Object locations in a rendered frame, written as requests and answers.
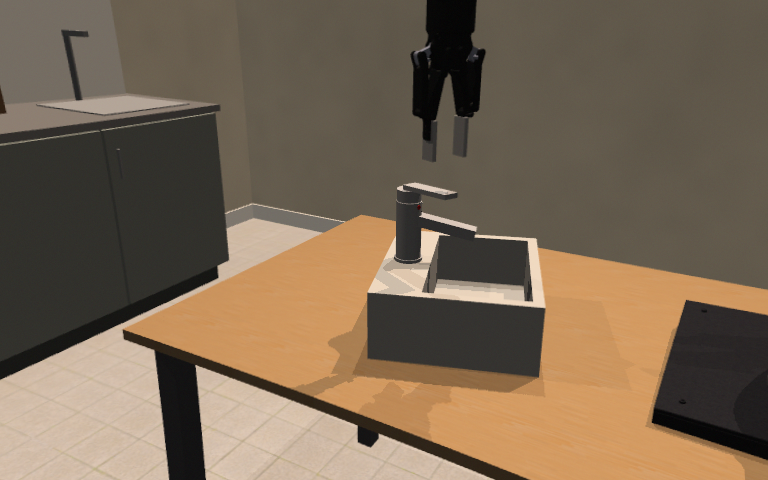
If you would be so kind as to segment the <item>square sink basin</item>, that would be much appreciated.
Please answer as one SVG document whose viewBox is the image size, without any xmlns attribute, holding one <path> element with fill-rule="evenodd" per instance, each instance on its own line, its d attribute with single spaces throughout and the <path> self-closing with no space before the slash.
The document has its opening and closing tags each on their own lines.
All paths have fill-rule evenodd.
<svg viewBox="0 0 768 480">
<path fill-rule="evenodd" d="M 395 253 L 396 236 L 367 292 L 367 359 L 539 377 L 536 238 L 421 231 L 421 262 Z"/>
</svg>

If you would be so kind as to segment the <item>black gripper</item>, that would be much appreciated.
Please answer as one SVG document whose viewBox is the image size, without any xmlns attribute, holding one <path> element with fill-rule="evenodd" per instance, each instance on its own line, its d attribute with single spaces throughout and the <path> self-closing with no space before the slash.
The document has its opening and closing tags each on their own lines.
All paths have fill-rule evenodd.
<svg viewBox="0 0 768 480">
<path fill-rule="evenodd" d="M 428 40 L 425 48 L 411 52 L 413 115 L 423 120 L 422 159 L 426 161 L 436 162 L 438 121 L 435 120 L 448 72 L 457 114 L 453 155 L 467 157 L 468 122 L 473 112 L 479 110 L 482 63 L 486 54 L 485 49 L 474 47 L 471 39 L 475 31 L 476 2 L 427 0 Z"/>
</svg>

